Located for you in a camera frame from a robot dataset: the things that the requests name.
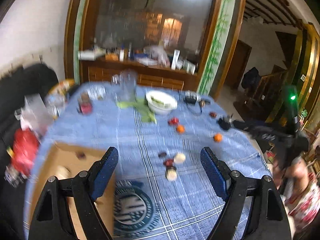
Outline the brown cardboard tray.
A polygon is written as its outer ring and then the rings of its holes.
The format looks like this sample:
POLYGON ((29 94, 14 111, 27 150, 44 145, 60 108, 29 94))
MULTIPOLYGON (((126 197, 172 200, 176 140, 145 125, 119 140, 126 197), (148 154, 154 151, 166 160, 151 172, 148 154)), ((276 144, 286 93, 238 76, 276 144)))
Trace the brown cardboard tray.
POLYGON ((30 223, 29 239, 77 239, 67 198, 73 198, 73 178, 48 178, 30 223))

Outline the beige bun chunk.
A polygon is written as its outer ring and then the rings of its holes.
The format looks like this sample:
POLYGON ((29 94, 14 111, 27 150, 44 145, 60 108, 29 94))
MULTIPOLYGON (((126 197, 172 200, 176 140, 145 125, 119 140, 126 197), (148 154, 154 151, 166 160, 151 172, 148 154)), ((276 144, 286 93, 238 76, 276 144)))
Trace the beige bun chunk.
POLYGON ((165 177, 168 181, 175 181, 177 179, 176 167, 168 167, 165 172, 165 177))
POLYGON ((185 162, 185 159, 185 154, 181 152, 176 153, 176 155, 173 158, 175 164, 182 164, 185 162))

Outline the dark red jujube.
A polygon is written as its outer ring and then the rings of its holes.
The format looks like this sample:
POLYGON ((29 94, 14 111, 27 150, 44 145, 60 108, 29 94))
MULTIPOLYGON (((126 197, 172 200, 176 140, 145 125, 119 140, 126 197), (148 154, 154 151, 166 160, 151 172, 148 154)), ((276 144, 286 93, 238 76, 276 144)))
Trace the dark red jujube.
POLYGON ((216 118, 217 114, 215 112, 210 112, 209 115, 212 117, 212 118, 216 118))
POLYGON ((174 159, 166 159, 164 162, 163 162, 163 165, 165 167, 172 167, 174 165, 174 159))

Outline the small dark jujube tray back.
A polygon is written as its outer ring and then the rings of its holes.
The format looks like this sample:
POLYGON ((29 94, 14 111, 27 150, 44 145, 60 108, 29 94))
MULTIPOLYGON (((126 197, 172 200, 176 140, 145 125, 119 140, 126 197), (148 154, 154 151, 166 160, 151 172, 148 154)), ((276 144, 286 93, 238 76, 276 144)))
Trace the small dark jujube tray back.
POLYGON ((84 152, 76 152, 75 156, 79 159, 79 160, 85 160, 86 159, 86 155, 84 152))

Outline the large orange tangerine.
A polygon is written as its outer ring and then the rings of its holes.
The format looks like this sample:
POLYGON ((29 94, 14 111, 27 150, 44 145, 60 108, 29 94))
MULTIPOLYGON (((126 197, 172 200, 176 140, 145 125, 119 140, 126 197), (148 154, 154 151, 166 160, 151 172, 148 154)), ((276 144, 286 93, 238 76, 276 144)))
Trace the large orange tangerine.
POLYGON ((223 140, 223 136, 221 133, 216 133, 214 136, 213 136, 213 139, 215 142, 221 142, 223 140))

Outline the red plastic bag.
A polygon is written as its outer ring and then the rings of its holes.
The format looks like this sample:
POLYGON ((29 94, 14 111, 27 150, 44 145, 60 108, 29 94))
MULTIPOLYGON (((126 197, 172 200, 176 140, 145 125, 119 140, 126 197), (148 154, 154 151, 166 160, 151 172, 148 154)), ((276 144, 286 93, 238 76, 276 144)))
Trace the red plastic bag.
POLYGON ((39 141, 32 130, 21 128, 14 134, 13 157, 11 164, 21 174, 28 177, 34 165, 34 160, 39 148, 39 141))

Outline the blue plaid tablecloth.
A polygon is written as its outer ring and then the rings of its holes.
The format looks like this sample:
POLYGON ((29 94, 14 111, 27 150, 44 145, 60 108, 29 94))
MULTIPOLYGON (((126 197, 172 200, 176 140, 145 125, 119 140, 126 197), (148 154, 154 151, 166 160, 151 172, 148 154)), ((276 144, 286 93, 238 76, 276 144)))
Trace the blue plaid tablecloth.
POLYGON ((35 186, 48 154, 58 143, 119 152, 116 167, 117 239, 206 239, 223 209, 202 167, 200 152, 209 147, 233 170, 252 178, 269 173, 262 153, 237 130, 222 131, 210 112, 225 111, 211 102, 199 116, 181 92, 170 91, 178 107, 154 122, 133 107, 119 108, 116 86, 87 83, 71 97, 42 139, 24 198, 24 223, 32 216, 35 186))

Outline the red ink bottle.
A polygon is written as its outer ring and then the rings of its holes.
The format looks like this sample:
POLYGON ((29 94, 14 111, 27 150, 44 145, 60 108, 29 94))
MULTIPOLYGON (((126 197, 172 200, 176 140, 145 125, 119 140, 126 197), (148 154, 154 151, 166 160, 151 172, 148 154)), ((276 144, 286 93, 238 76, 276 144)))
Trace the red ink bottle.
POLYGON ((92 113, 92 100, 87 93, 82 93, 78 98, 78 112, 82 115, 89 115, 92 113))

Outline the small red tomato near bowl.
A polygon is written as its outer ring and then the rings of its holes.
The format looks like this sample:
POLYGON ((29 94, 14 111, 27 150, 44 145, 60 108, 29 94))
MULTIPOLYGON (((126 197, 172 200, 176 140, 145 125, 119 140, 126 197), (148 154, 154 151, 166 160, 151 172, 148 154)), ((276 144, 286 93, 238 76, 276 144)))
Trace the small red tomato near bowl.
POLYGON ((179 119, 178 118, 171 118, 169 121, 168 121, 168 124, 170 126, 177 126, 179 124, 179 119))

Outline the clear plastic bag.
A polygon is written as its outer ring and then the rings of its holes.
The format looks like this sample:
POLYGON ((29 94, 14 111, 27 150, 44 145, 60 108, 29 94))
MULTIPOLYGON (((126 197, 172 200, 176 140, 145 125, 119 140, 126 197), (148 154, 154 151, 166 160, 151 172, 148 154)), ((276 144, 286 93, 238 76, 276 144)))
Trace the clear plastic bag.
POLYGON ((24 106, 16 110, 14 116, 20 121, 21 129, 29 128, 38 137, 44 136, 54 121, 39 94, 25 96, 24 106))

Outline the green leafy vegetable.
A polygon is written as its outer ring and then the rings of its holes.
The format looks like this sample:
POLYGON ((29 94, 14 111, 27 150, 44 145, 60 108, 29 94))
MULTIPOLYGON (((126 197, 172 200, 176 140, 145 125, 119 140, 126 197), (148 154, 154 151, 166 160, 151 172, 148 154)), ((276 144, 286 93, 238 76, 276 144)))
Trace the green leafy vegetable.
POLYGON ((118 101, 116 105, 121 109, 132 107, 140 114, 141 122, 152 122, 157 124, 155 114, 149 109, 145 99, 136 98, 135 101, 118 101))

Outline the black power adapter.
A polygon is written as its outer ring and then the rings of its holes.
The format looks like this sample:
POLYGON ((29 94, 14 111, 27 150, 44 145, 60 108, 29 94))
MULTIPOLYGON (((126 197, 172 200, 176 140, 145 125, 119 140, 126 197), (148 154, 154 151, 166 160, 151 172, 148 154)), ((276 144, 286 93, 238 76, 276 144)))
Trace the black power adapter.
POLYGON ((197 103, 197 97, 194 96, 185 96, 183 101, 189 105, 195 105, 197 103))

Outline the clear glass pitcher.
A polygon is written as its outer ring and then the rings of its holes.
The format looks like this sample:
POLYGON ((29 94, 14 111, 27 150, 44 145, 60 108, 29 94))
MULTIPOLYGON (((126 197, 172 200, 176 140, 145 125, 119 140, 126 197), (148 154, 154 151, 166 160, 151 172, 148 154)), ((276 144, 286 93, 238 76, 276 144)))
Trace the clear glass pitcher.
POLYGON ((112 76, 111 84, 114 85, 116 102, 134 102, 136 100, 137 73, 125 70, 112 76))

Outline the white enamel bowl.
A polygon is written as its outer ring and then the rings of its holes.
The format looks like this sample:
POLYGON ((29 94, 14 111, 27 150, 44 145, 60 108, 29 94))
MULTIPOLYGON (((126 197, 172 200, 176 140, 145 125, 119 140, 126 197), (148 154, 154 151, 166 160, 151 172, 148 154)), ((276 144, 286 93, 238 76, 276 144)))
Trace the white enamel bowl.
POLYGON ((149 109, 158 115, 167 115, 178 107, 177 100, 165 92, 150 90, 145 95, 149 109))

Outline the white tube on sideboard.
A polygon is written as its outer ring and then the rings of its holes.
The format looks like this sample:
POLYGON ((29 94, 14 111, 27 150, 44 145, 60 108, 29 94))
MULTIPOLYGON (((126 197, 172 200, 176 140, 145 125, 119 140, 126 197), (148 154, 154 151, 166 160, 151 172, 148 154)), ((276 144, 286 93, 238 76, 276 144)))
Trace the white tube on sideboard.
POLYGON ((176 64, 178 62, 179 56, 180 56, 180 51, 175 49, 173 57, 172 57, 171 69, 173 69, 173 70, 176 69, 176 64))

